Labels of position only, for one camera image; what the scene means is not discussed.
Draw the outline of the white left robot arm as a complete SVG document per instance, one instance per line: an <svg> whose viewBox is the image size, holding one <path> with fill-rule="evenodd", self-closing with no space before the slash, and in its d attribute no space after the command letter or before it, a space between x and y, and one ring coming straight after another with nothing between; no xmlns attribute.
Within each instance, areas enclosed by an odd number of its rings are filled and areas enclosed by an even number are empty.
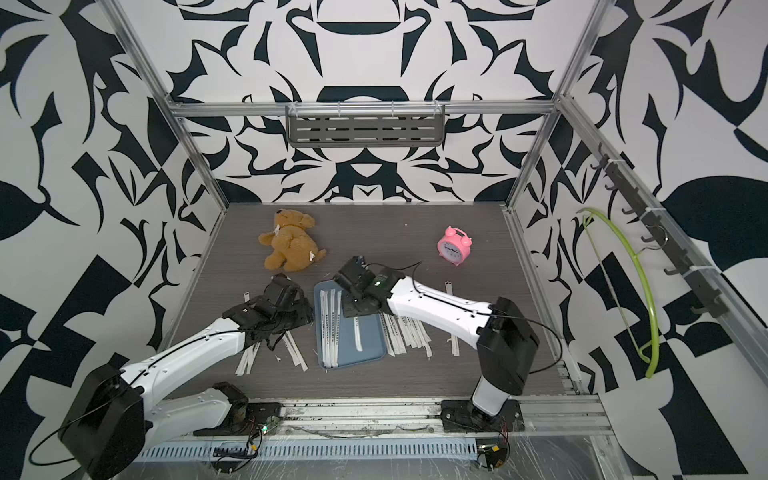
<svg viewBox="0 0 768 480"><path fill-rule="evenodd" d="M228 382L190 396L171 393L220 361L311 323L302 288L284 274L200 332L145 360L102 365L80 387L57 436L92 479L110 479L146 449L201 431L240 433L248 397Z"/></svg>

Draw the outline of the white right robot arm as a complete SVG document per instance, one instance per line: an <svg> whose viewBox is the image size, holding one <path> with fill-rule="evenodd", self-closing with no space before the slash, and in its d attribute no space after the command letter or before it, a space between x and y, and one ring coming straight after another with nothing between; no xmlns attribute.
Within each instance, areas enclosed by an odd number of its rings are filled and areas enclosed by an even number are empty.
<svg viewBox="0 0 768 480"><path fill-rule="evenodd" d="M389 314L419 320L467 343L477 355L480 378L467 401L441 403L447 432L497 432L519 413L516 400L532 372L540 340L509 299L472 301L427 287L400 270L378 271L362 256L334 275L343 290L344 315Z"/></svg>

